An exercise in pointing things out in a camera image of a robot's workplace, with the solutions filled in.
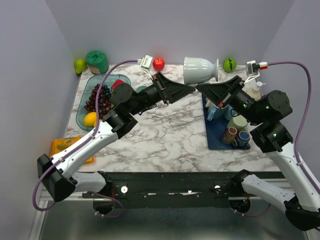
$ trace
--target green mug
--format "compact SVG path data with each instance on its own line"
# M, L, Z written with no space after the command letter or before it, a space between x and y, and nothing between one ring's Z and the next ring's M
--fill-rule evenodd
M239 115L239 116L233 116L231 118L231 120L229 121L229 123L227 125L227 128L234 127L237 129L237 131L239 133L239 132L245 130L247 125L248 125L247 120L243 116Z

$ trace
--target green pear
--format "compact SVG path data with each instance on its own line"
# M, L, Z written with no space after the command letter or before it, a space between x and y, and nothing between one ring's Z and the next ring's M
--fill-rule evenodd
M87 63L84 59L79 58L74 61L74 68L75 68L75 73L80 74L82 73L83 70L87 68Z

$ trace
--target blue tray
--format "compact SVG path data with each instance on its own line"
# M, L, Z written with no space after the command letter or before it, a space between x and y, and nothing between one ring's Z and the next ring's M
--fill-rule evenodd
M88 80L88 82L85 85L82 97L81 97L78 111L76 113L76 117L75 117L76 124L80 128L82 128L83 130L88 131L88 132L91 131L93 129L93 127L84 125L85 116L89 113L87 110L85 110L86 101L89 99L91 92L92 92L92 89L94 89L97 84L100 84L102 82L102 79L105 75L106 74L104 74L104 73L96 74ZM122 75L122 74L110 74L108 76L108 78L105 80L103 85L107 85L108 88L110 88L110 90L111 90L111 86L118 79L124 81L126 84L131 85L130 79L127 76Z
M210 150L245 150L243 148L237 148L232 144L225 144L221 141L221 136L227 130L229 121L224 117L208 121L208 108L206 108L206 103L206 97L202 95L202 107L208 148Z

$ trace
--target white wall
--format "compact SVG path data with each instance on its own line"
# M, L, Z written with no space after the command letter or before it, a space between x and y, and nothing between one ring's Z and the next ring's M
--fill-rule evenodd
M270 43L263 61L299 61L311 74L312 97L309 114L299 141L303 159L320 180L320 1L296 0L283 24ZM262 71L263 91L281 90L287 93L293 113L282 122L295 138L307 100L307 77L299 66L271 66Z
M260 60L294 0L45 0L71 51L118 63L144 54Z
M3 1L0 33L0 239L25 240L36 212L36 160L62 136L77 79L43 0Z

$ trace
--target grapes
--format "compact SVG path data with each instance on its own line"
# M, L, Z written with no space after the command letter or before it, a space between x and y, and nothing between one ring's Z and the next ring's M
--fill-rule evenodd
M98 88L100 84L97 84L91 91L90 97L87 101L85 101L84 109L88 112L95 112L96 109L96 97L98 93ZM98 95L98 112L99 119L103 119L103 117L110 111L111 103L109 102L109 98L111 97L110 89L107 85L103 85L100 93Z

